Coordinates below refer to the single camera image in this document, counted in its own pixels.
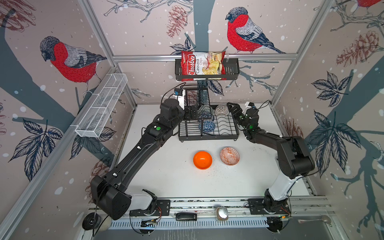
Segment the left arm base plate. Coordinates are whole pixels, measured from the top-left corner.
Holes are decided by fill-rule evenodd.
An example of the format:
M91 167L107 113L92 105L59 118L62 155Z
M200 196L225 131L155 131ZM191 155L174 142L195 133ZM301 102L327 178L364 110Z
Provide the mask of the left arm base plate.
M170 200L156 200L145 210L130 211L131 217L160 217L170 214Z

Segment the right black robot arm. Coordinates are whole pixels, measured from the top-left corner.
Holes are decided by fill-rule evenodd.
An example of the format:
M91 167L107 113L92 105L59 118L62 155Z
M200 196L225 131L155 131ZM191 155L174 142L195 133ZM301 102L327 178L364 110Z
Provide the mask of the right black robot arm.
M249 142L277 151L280 173L272 186L265 191L263 199L264 210L274 214L287 204L289 192L295 182L315 169L315 161L302 137L282 137L261 129L259 109L254 103L246 103L245 113L239 104L227 103L227 107Z

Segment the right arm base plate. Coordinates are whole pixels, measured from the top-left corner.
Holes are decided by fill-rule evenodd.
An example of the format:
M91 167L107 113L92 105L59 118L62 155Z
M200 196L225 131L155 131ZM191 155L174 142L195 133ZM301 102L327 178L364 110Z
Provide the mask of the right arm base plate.
M291 209L288 199L275 201L273 199L248 199L247 207L251 215L290 215Z

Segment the blue white rimmed bowl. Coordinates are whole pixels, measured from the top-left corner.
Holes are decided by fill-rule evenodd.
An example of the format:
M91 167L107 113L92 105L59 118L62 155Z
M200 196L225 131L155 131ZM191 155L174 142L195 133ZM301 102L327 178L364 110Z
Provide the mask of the blue white rimmed bowl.
M214 120L214 115L211 112L203 112L199 116L199 120Z

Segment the dark blue patterned bowl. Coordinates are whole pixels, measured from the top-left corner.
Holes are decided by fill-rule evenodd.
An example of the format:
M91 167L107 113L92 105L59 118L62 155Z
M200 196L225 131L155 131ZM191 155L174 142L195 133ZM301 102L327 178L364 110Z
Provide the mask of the dark blue patterned bowl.
M209 134L216 129L216 125L214 121L211 121L211 120L205 120L205 121L201 120L199 122L198 127L199 127L199 131L203 134Z

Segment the orange plastic bowl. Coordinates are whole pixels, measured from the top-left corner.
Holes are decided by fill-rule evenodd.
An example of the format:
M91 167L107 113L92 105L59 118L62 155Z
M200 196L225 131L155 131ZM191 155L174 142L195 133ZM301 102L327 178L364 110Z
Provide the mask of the orange plastic bowl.
M193 163L196 168L206 170L212 165L213 158L208 152L200 151L194 155Z

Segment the black wire dish rack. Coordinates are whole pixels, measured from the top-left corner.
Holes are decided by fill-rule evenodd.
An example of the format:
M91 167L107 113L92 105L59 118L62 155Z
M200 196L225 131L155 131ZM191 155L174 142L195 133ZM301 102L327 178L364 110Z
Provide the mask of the black wire dish rack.
M181 142L238 139L239 129L227 106L210 103L207 88L176 88L173 98L185 110L185 118L179 124Z

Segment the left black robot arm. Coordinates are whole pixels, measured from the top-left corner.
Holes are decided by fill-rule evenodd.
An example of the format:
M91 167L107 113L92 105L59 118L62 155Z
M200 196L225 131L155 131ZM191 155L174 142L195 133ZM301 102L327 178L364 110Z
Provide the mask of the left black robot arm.
M148 214L155 212L158 198L154 193L143 189L137 194L127 194L126 190L150 156L173 136L174 129L183 120L198 118L197 105L182 107L176 99L165 100L160 110L124 159L104 176L95 176L91 180L93 202L113 220L133 210L143 210Z

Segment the white brown patterned bowl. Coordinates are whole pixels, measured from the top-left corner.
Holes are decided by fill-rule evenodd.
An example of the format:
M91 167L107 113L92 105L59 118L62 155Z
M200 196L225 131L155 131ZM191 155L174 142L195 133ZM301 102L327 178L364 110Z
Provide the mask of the white brown patterned bowl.
M229 108L227 105L218 105L215 108L215 115L216 117L226 117L230 113Z

